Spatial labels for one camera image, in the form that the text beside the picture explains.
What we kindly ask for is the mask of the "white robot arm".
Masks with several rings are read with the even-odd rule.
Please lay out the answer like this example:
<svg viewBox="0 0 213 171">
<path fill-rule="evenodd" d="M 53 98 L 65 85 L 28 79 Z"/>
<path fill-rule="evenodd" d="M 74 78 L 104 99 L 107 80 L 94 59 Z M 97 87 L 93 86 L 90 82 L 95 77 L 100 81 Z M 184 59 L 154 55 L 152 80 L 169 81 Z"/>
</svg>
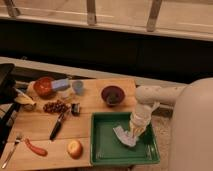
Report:
<svg viewBox="0 0 213 171">
<path fill-rule="evenodd" d="M 213 171 L 213 78 L 179 87 L 139 86 L 130 120 L 141 135 L 161 104 L 173 106 L 169 171 Z"/>
</svg>

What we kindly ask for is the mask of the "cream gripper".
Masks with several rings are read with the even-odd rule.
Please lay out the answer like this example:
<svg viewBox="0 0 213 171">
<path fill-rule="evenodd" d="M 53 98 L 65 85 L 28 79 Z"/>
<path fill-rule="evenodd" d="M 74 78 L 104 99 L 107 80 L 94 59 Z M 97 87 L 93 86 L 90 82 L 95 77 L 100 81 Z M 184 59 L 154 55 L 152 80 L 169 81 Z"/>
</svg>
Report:
<svg viewBox="0 0 213 171">
<path fill-rule="evenodd" d="M 129 126 L 130 126 L 130 132 L 133 134 L 134 137 L 139 137 L 146 130 L 145 126 L 135 125 L 132 121 L 129 122 Z"/>
</svg>

